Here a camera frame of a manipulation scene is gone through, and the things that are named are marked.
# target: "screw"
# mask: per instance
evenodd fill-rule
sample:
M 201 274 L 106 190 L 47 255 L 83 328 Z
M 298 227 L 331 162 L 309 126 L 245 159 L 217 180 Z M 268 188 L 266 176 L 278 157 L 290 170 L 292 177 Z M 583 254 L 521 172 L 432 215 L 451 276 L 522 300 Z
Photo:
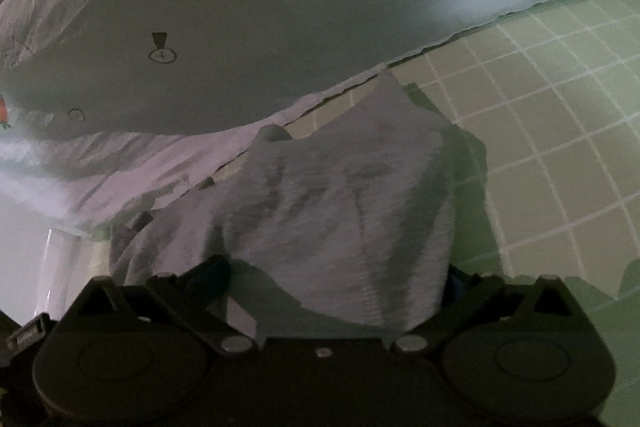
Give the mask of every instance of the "screw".
M 417 353 L 429 345 L 427 339 L 420 335 L 405 335 L 396 340 L 396 346 L 404 353 Z
M 254 347 L 254 342 L 247 337 L 241 337 L 240 335 L 233 335 L 227 337 L 220 343 L 220 347 L 228 353 L 239 355 L 240 353 L 246 353 Z
M 328 359 L 334 353 L 331 347 L 318 347 L 316 349 L 316 357 L 319 359 Z

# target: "wrinkled cloth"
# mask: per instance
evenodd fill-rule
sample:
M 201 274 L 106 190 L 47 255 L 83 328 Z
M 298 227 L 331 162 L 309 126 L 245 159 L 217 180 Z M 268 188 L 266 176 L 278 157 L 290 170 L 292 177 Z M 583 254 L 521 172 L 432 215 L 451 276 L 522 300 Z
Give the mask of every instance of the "wrinkled cloth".
M 138 284 L 221 253 L 232 266 L 228 296 L 257 337 L 401 334 L 438 311 L 446 283 L 452 128 L 385 70 L 310 137 L 265 127 L 238 174 L 185 194 L 138 233 L 116 234 L 111 275 Z M 249 328 L 237 313 L 229 307 L 229 323 Z

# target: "gray cloth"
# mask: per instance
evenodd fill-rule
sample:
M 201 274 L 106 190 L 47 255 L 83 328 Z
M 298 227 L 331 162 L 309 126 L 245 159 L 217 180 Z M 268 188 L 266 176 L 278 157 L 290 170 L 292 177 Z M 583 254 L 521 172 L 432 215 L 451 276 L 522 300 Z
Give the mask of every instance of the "gray cloth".
M 455 222 L 452 128 L 383 71 L 310 137 L 265 128 L 238 174 L 126 237 L 112 277 L 180 275 L 223 253 L 229 297 L 258 337 L 396 336 L 439 309 Z M 228 321 L 248 329 L 237 314 Z

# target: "tiled floor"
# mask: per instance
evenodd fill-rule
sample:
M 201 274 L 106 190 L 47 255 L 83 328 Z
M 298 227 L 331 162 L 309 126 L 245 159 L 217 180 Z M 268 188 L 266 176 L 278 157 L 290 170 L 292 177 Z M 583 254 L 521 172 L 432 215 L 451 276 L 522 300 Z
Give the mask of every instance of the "tiled floor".
M 465 137 L 473 165 L 459 172 L 452 261 L 479 273 L 567 278 L 624 367 L 605 417 L 637 425 L 640 400 L 630 397 L 640 396 L 640 0 L 553 0 L 392 71 L 486 147 L 484 157 Z M 289 132 L 308 136 L 374 84 L 308 113 Z

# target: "carrot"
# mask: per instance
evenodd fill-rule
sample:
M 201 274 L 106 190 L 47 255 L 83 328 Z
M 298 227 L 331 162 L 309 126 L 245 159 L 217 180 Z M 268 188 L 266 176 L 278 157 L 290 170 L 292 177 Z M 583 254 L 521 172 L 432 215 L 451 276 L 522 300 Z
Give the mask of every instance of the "carrot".
M 11 129 L 9 125 L 9 116 L 6 112 L 6 105 L 4 104 L 4 98 L 0 96 L 0 125 L 4 130 Z

